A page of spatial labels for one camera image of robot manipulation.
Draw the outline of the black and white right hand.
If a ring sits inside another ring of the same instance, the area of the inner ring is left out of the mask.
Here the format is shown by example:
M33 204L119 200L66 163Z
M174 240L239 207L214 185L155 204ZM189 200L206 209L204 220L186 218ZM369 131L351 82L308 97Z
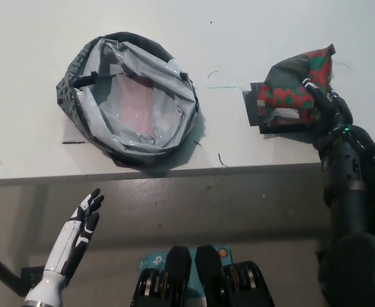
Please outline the black and white right hand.
M353 116L346 101L329 87L324 94L309 78L302 81L304 88L312 95L314 105L321 116L310 126L313 147L319 158L324 156L340 141L349 143L359 158L375 166L375 142L368 132L353 124Z

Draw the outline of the white and black left hand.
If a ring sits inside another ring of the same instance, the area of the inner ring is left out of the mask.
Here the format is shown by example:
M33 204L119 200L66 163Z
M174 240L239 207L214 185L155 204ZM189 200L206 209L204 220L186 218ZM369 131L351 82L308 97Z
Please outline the white and black left hand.
M45 264L40 282L24 299L24 306L62 306L63 290L69 284L89 242L104 200L97 188L88 194L63 225Z

